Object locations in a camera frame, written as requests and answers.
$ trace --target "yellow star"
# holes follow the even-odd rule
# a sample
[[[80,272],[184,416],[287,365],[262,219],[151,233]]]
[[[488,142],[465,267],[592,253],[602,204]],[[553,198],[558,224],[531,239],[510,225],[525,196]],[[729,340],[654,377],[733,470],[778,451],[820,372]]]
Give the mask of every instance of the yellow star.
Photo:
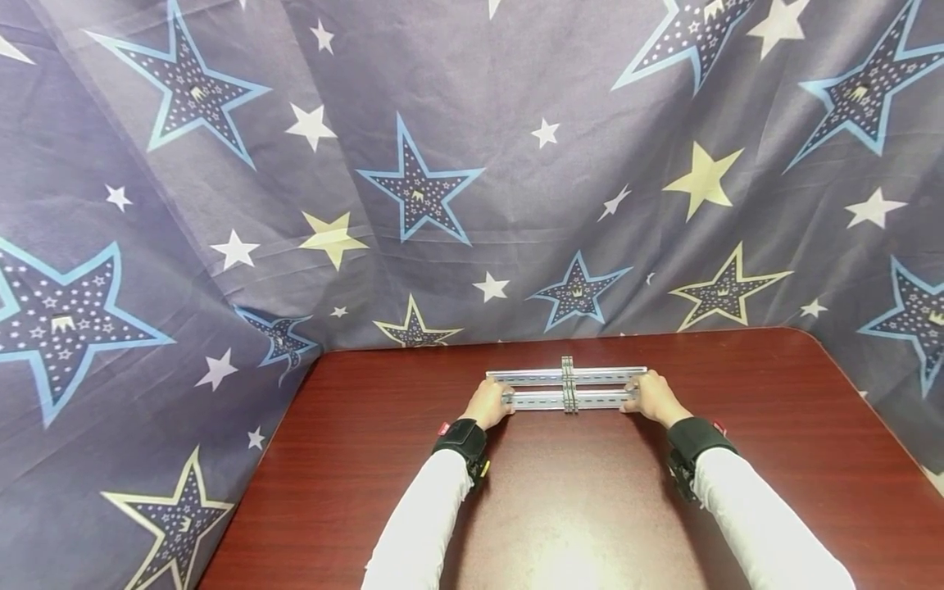
[[[748,312],[745,300],[781,278],[793,274],[792,270],[788,270],[772,275],[745,277],[742,262],[743,246],[743,242],[737,245],[721,270],[717,271],[715,278],[669,291],[670,295],[678,295],[697,304],[676,331],[681,332],[713,314],[722,315],[746,326]]]
[[[173,579],[175,588],[178,590],[180,588],[189,588],[190,582],[192,581],[192,575],[194,573],[196,554],[200,549],[200,543],[203,541],[203,538],[212,532],[216,525],[219,524],[221,520],[223,520],[223,517],[226,516],[230,510],[232,510],[234,504],[207,499],[207,488],[203,480],[203,469],[200,467],[199,452],[200,447],[195,448],[194,452],[190,456],[190,459],[188,459],[187,463],[184,464],[183,471],[180,472],[180,479],[177,480],[177,489],[174,491],[174,494],[171,497],[138,496],[134,494],[101,492],[101,495],[105,499],[114,504],[123,513],[130,516],[139,525],[151,531],[151,533],[153,533],[155,536],[154,544],[151,546],[151,550],[148,552],[147,558],[141,564],[141,567],[138,568],[138,572],[134,575],[131,581],[127,583],[125,590],[131,590],[131,588],[145,588],[150,586],[168,569],[171,571],[171,577]],[[192,474],[199,497],[185,497],[183,500],[181,500],[181,497],[184,496],[188,488],[188,483]],[[209,509],[205,517],[211,517],[212,522],[209,524],[197,524],[194,522],[196,514],[193,516],[181,516],[180,512],[177,511],[178,507],[182,502],[185,503],[188,501],[199,502],[201,508]],[[171,516],[172,519],[170,521],[165,521],[167,524],[160,526],[157,522],[157,514],[148,514],[146,508],[147,506],[168,507],[164,514],[165,516]],[[191,531],[191,527],[195,526],[200,528],[194,528],[193,531]],[[194,543],[193,552],[190,555],[184,556],[190,558],[190,562],[186,569],[182,567],[185,564],[182,563],[180,558],[176,556],[172,556],[169,560],[159,559],[158,564],[162,563],[160,568],[152,568],[151,565],[154,563],[154,560],[158,558],[158,554],[161,552],[161,549],[164,548],[170,551],[177,542],[172,537],[171,541],[165,545],[168,536],[173,534],[179,537],[181,534],[186,533],[189,533],[190,535],[196,535],[196,542]]]
[[[347,223],[350,215],[349,211],[331,223],[325,223],[317,217],[305,213],[305,219],[314,229],[314,235],[299,248],[324,250],[328,254],[328,258],[331,259],[331,263],[334,264],[334,269],[341,270],[341,258],[344,256],[345,250],[359,250],[369,247],[367,244],[347,235]]]
[[[408,346],[446,346],[447,343],[443,342],[446,338],[463,331],[462,328],[427,328],[426,322],[423,321],[423,316],[420,315],[419,308],[416,307],[416,302],[413,300],[413,294],[410,294],[410,300],[407,302],[407,317],[403,320],[403,324],[397,325],[375,321],[374,325],[380,328],[380,331],[387,338],[399,343],[401,348]]]
[[[710,201],[716,205],[730,207],[731,200],[721,187],[721,177],[732,167],[737,157],[744,149],[739,149],[730,156],[715,161],[698,142],[692,143],[692,171],[669,184],[663,191],[678,191],[688,193],[687,222],[701,207],[701,203]]]

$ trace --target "black wrist strap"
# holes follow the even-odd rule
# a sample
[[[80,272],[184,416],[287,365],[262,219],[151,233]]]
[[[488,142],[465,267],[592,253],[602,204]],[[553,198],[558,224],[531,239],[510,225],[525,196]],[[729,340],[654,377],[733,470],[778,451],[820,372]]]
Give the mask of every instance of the black wrist strap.
[[[489,461],[485,457],[485,443],[488,436],[485,430],[471,418],[462,418],[449,425],[436,440],[432,453],[449,449],[459,453],[465,459],[465,468],[469,479],[472,480],[472,489],[479,487],[485,473],[488,472]]]
[[[682,497],[689,502],[697,498],[692,491],[695,481],[695,463],[701,453],[709,448],[722,447],[737,454],[737,449],[714,424],[692,416],[679,420],[668,429],[668,442],[672,450],[668,456],[668,468]]]

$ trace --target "metal din rail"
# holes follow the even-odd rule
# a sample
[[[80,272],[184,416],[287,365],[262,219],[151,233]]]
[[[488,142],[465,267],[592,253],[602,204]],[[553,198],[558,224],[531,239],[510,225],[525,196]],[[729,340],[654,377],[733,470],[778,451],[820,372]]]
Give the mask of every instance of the metal din rail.
[[[526,371],[487,371],[485,377],[506,383],[514,393],[505,398],[517,410],[580,410],[613,409],[623,405],[635,390],[624,386],[633,375],[648,371],[644,366],[574,368],[571,356],[561,357],[559,369],[532,369]]]

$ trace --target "hand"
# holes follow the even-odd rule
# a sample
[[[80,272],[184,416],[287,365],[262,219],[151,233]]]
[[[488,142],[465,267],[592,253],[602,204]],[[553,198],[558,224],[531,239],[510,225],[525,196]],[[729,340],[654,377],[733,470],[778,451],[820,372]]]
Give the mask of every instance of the hand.
[[[639,412],[649,420],[655,420],[661,423],[667,429],[684,418],[691,417],[692,413],[686,410],[675,394],[672,388],[668,386],[666,378],[659,375],[652,369],[645,375],[633,377],[632,381],[626,385],[626,389],[633,386],[638,387],[638,397],[629,398],[623,402],[623,407],[619,410],[623,413]]]
[[[472,394],[465,413],[459,417],[472,418],[482,430],[488,430],[505,416],[514,413],[514,406],[502,399],[502,396],[511,393],[514,393],[511,387],[490,377],[479,383],[479,389]]]

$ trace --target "person's left hand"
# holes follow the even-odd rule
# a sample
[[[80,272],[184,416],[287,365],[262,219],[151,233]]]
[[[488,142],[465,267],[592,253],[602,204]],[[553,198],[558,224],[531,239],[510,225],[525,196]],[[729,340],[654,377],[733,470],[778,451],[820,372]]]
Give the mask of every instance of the person's left hand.
[[[502,418],[514,413],[514,406],[505,403],[503,395],[513,393],[514,389],[489,377],[479,383],[479,389],[472,394],[465,413],[460,418],[472,418],[482,430],[488,430],[501,422]]]

